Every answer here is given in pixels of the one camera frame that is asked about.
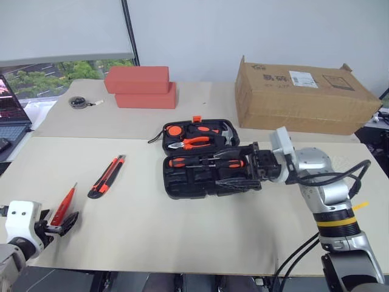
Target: table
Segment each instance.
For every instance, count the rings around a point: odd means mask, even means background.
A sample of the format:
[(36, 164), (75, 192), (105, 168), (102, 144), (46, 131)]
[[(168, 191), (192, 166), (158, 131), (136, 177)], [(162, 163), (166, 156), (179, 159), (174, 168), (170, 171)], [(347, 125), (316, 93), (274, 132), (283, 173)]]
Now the table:
[[(269, 141), (272, 131), (239, 128), (235, 108), (234, 82), (179, 82), (176, 109), (118, 108), (113, 94), (108, 94), (103, 80), (79, 79), (72, 82), (59, 98), (45, 121), (34, 132), (41, 137), (94, 137), (151, 139), (165, 123), (203, 119), (228, 119), (241, 141)], [(68, 100), (82, 96), (88, 102), (104, 100), (97, 106), (72, 109)], [(341, 136), (290, 132), (294, 142), (353, 142), (355, 135)]]
[[(270, 144), (261, 142), (260, 147)], [(371, 159), (353, 203), (370, 202), (356, 216), (388, 274), (389, 180), (369, 151), (352, 143), (296, 142), (295, 147), (322, 149), (336, 171)], [(120, 153), (127, 154), (127, 160), (112, 188), (98, 200), (88, 199), (90, 187)], [(56, 238), (32, 265), (270, 275), (276, 261), (281, 263), (317, 232), (297, 186), (265, 182), (259, 192), (172, 200), (162, 181), (164, 157), (161, 142), (141, 139), (31, 138), (0, 179), (0, 203), (35, 200), (43, 208), (56, 208), (77, 181), (74, 209), (81, 212), (73, 230)], [(5, 242), (5, 218), (0, 221), (0, 241)], [(322, 275), (321, 255), (323, 250), (314, 248), (293, 275)]]

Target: red block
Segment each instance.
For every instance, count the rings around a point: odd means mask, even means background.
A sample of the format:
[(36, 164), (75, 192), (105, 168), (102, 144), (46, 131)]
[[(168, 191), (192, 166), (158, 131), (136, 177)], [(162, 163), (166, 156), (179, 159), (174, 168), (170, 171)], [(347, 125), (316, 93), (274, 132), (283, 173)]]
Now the red block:
[(176, 108), (176, 82), (166, 94), (115, 94), (119, 108)]
[(104, 79), (109, 93), (156, 93), (169, 91), (169, 67), (113, 66)]

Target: black tool case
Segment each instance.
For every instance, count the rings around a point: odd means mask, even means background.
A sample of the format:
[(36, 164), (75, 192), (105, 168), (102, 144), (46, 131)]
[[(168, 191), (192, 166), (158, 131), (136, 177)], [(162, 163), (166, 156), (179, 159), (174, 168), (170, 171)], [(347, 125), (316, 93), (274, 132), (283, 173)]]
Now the black tool case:
[[(194, 199), (261, 189), (258, 144), (240, 147), (238, 133), (229, 120), (194, 117), (192, 121), (167, 123), (162, 133), (163, 149), (168, 155), (163, 165), (164, 184), (170, 198)], [(193, 142), (192, 145), (210, 145), (186, 150), (169, 147), (186, 139), (204, 136), (209, 141)]]

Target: floor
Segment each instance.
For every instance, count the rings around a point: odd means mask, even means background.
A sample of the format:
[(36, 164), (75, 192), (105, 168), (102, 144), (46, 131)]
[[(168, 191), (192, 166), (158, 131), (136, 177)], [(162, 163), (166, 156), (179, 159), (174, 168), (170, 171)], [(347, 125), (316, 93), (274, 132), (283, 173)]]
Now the floor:
[[(107, 292), (142, 292), (148, 273), (117, 273), (112, 286)], [(92, 274), (61, 269), (27, 267), (18, 281), (14, 284), (14, 292), (84, 292), (90, 291)], [(213, 292), (213, 276), (187, 274), (184, 278), (184, 292)], [(287, 281), (285, 292), (328, 292), (323, 277), (294, 277)], [(258, 292), (267, 292), (267, 289), (257, 286)]]

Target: white label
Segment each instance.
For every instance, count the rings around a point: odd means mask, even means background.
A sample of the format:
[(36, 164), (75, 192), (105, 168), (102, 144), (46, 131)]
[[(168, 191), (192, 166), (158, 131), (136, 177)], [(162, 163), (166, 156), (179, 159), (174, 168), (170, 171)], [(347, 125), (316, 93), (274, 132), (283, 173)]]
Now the white label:
[(294, 86), (318, 88), (309, 72), (289, 71)]

